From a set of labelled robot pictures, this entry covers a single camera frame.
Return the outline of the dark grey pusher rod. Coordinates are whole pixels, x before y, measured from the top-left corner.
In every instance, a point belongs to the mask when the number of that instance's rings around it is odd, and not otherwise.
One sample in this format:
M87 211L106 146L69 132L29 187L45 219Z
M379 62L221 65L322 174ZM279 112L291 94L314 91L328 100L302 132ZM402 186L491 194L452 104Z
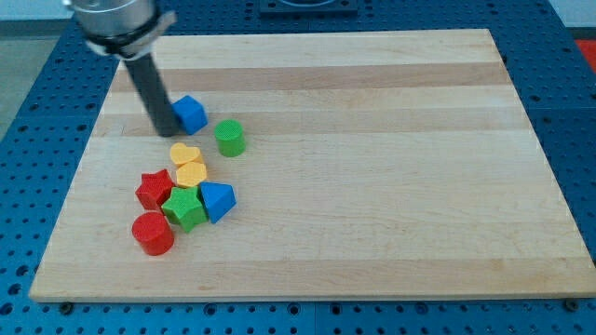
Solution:
M179 121L152 54L124 63L156 133L164 138L176 135L180 130Z

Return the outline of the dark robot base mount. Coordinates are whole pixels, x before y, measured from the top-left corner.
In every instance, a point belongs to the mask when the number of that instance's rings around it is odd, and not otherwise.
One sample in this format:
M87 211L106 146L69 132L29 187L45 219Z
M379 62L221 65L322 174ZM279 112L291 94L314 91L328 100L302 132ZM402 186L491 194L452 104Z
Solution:
M262 16L354 14L359 0L257 0Z

